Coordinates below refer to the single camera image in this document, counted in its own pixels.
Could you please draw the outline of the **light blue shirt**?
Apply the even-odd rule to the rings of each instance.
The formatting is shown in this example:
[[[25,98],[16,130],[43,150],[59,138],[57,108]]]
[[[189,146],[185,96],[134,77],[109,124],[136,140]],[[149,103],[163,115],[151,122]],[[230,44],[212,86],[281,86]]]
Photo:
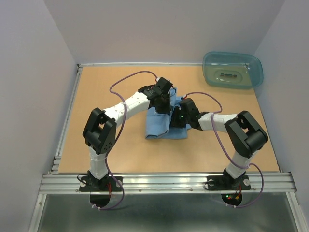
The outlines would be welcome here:
[[[188,130],[191,129],[189,124],[186,124],[184,128],[176,128],[170,125],[172,113],[176,106],[179,107],[181,100],[180,96],[177,96],[177,88],[170,90],[171,98],[171,113],[160,114],[154,107],[147,110],[146,126],[145,126],[145,139],[170,139],[180,140],[188,138]]]

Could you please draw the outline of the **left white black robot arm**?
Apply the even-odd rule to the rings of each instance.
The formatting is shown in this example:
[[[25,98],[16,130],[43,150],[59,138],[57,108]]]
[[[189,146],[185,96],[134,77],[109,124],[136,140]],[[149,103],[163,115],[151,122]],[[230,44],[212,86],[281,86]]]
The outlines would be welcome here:
[[[117,127],[151,108],[159,114],[169,116],[171,88],[172,83],[161,77],[156,84],[138,89],[131,97],[121,99],[121,102],[113,107],[92,110],[83,137],[90,153],[89,182],[96,190],[103,190],[107,186],[109,171],[106,159],[116,143]]]

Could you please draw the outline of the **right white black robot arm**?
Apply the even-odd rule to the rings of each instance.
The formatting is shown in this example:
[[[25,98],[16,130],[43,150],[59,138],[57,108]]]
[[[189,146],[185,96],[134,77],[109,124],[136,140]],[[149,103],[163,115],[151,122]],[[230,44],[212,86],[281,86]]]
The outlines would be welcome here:
[[[222,115],[219,113],[200,112],[191,98],[182,99],[171,116],[172,127],[184,128],[189,125],[199,131],[227,133],[235,149],[229,157],[229,165],[223,175],[210,181],[210,188],[232,189],[240,183],[254,155],[267,142],[268,135],[248,111],[239,114]]]

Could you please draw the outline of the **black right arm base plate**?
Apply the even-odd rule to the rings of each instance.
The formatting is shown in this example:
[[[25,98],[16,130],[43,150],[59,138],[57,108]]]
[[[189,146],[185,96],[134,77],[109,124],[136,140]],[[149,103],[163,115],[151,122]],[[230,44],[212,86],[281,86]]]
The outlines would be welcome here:
[[[225,175],[210,175],[207,176],[204,189],[209,191],[250,190],[251,184],[247,175],[237,179]]]

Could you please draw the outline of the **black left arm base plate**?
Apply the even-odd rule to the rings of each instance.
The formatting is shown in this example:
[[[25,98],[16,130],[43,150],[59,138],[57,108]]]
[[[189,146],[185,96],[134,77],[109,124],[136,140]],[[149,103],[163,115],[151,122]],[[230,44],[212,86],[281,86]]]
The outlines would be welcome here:
[[[86,175],[78,175],[80,192],[121,192],[119,184],[110,176],[97,180]]]

